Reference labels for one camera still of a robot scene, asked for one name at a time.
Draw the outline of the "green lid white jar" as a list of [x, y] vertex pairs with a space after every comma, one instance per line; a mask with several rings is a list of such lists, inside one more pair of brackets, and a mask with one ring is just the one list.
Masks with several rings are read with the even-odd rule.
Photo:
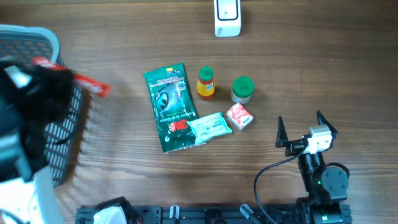
[[234, 80], [231, 89], [231, 99], [235, 103], [246, 104], [254, 93], [254, 81], [247, 76], [240, 76]]

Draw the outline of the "red white snack packet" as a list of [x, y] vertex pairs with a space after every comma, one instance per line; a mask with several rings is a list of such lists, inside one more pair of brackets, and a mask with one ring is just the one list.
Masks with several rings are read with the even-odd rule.
[[[55, 71], [67, 70], [66, 66], [60, 65], [59, 63], [53, 63], [45, 57], [34, 58], [33, 64]], [[74, 82], [76, 82], [81, 87], [87, 89], [91, 93], [94, 93], [98, 97], [107, 97], [109, 95], [109, 92], [112, 90], [112, 86], [107, 83], [100, 82], [84, 75], [80, 75], [73, 71], [72, 77]]]

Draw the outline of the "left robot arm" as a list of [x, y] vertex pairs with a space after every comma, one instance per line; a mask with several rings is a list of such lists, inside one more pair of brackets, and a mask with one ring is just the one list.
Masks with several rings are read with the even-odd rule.
[[62, 123], [75, 76], [56, 64], [25, 67], [1, 60], [1, 213], [14, 223], [63, 223], [45, 127]]

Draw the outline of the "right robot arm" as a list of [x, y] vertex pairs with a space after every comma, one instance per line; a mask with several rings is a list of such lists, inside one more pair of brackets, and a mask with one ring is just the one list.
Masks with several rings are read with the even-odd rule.
[[300, 139], [290, 140], [283, 119], [278, 120], [275, 146], [285, 148], [287, 157], [297, 157], [307, 192], [305, 198], [296, 200], [295, 219], [298, 223], [349, 224], [353, 222], [351, 209], [344, 203], [349, 170], [343, 164], [327, 164], [323, 159], [323, 153], [333, 147], [338, 131], [320, 111], [317, 111], [317, 121]]

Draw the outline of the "teal wet wipes pack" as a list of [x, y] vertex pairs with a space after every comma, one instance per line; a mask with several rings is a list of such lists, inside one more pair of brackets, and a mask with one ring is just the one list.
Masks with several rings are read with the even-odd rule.
[[213, 137], [232, 133], [232, 129], [228, 126], [222, 112], [189, 121], [188, 125], [195, 135], [195, 144], [201, 144]]

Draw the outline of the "red white small box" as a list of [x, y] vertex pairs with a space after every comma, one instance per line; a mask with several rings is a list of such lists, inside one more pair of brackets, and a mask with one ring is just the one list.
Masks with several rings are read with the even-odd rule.
[[244, 129], [254, 119], [240, 103], [233, 105], [226, 114], [228, 119], [235, 124], [239, 130]]

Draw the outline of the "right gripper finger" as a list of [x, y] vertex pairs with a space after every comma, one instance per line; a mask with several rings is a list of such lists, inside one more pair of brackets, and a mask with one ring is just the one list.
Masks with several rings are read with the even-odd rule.
[[332, 136], [336, 136], [338, 134], [337, 129], [334, 128], [333, 125], [323, 116], [320, 110], [317, 110], [317, 121], [319, 125], [327, 125], [329, 130], [331, 131]]
[[284, 122], [281, 116], [278, 118], [277, 136], [275, 140], [275, 147], [287, 147], [289, 139], [285, 130]]

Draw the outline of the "red sauce bottle green cap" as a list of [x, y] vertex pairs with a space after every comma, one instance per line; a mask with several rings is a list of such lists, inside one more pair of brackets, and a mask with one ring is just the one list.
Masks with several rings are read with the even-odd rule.
[[211, 67], [201, 68], [197, 81], [197, 94], [203, 100], [210, 100], [214, 97], [214, 71]]

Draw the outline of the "green 3M gloves packet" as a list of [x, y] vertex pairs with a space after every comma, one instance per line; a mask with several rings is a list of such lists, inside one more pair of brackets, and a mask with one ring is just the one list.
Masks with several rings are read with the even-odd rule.
[[198, 119], [183, 63], [143, 74], [164, 153], [196, 146], [189, 122]]

